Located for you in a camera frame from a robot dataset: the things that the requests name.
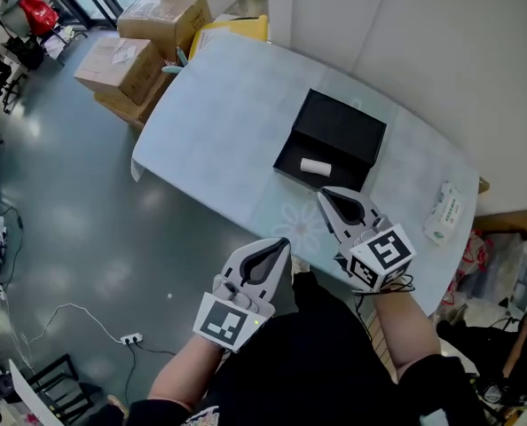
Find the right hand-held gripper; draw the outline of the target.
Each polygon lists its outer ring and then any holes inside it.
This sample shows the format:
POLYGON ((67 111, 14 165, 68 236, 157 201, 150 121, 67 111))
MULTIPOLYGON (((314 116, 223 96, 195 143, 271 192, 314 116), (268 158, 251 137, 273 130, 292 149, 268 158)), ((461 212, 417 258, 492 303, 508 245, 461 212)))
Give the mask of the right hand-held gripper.
POLYGON ((325 186, 317 198, 329 232, 339 241, 334 260, 358 292, 381 292, 406 274, 416 256, 400 224, 381 215, 366 195, 341 186, 325 186), (374 222, 364 230, 357 223, 374 222))

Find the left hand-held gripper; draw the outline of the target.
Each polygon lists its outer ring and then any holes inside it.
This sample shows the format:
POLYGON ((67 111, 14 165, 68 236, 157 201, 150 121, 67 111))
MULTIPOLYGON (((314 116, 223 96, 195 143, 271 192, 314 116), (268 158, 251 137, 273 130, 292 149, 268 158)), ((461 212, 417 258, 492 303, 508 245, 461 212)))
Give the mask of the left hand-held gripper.
POLYGON ((268 238, 235 250, 205 292, 193 332, 237 353, 275 313, 271 300, 290 265, 287 238, 268 238))

